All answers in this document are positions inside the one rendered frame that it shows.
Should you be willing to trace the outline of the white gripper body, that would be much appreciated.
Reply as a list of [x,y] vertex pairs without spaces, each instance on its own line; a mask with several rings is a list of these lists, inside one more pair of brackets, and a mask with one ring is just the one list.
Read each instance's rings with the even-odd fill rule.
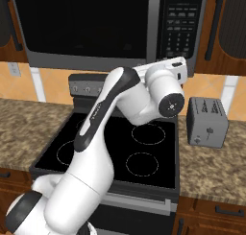
[[144,82],[146,84],[151,84],[158,78],[169,76],[170,71],[166,68],[166,61],[159,61],[134,67],[132,80],[140,82],[141,77],[144,77]]

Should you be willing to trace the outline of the black and grey microwave oven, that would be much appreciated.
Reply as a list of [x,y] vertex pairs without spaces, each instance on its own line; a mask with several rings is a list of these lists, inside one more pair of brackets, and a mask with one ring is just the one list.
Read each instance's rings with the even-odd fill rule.
[[183,57],[194,72],[207,0],[160,0],[157,59]]

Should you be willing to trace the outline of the black microwave door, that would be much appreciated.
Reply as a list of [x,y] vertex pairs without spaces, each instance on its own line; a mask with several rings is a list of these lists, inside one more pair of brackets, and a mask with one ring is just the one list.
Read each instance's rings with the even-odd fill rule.
[[160,0],[13,0],[29,64],[110,71],[157,59]]

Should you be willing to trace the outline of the brown wooden cupboard door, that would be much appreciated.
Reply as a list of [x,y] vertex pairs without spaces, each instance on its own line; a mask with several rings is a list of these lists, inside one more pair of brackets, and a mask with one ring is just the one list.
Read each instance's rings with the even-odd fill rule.
[[219,27],[219,53],[205,61],[208,44],[206,9],[195,72],[200,74],[246,76],[246,0],[224,0]]
[[179,219],[184,219],[182,235],[246,235],[246,225],[177,214],[172,235],[177,235]]
[[20,26],[17,19],[17,13],[14,9],[13,0],[10,0],[8,3],[13,25],[16,31],[18,41],[22,44],[23,50],[17,52],[14,47],[12,35],[10,32],[9,24],[7,22],[7,16],[3,8],[3,2],[0,0],[0,61],[9,61],[9,62],[27,62],[28,58],[26,55],[26,50],[24,47],[24,41],[20,31]]

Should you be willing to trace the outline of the grey toaster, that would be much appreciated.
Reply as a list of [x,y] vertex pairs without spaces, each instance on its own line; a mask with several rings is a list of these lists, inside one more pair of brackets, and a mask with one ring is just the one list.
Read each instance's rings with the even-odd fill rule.
[[229,120],[220,99],[189,98],[186,114],[189,145],[221,149],[228,128]]

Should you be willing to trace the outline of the black glass hob stove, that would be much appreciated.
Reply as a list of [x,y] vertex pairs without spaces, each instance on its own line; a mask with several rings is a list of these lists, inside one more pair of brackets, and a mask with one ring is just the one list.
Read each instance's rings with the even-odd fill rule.
[[[73,74],[68,78],[74,109],[30,167],[33,179],[62,174],[74,155],[74,138],[103,87],[104,75]],[[78,92],[72,87],[78,86]],[[90,93],[84,88],[89,86]],[[116,108],[104,137],[114,167],[109,193],[171,201],[169,216],[100,204],[89,221],[98,235],[171,235],[178,203],[178,130],[176,116],[135,126]]]

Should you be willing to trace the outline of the brown wooden drawer front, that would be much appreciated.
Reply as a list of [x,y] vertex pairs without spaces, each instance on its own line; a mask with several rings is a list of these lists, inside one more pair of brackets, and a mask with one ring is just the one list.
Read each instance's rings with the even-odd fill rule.
[[[216,213],[215,205],[219,205],[221,209],[232,210],[235,212],[237,212],[239,209],[243,209],[245,217],[241,218]],[[180,197],[177,213],[182,215],[190,215],[196,218],[208,218],[209,220],[216,219],[221,222],[238,222],[246,225],[246,206],[229,204],[225,202]]]
[[0,177],[0,190],[22,193],[31,189],[33,184],[31,175],[28,172],[0,168],[0,173],[11,172],[9,178]]

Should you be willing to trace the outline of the white wall socket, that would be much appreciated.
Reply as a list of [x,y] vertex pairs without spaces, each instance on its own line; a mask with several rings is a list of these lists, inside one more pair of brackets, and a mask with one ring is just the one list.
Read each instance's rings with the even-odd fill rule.
[[17,62],[9,62],[8,67],[12,76],[20,77],[21,73]]

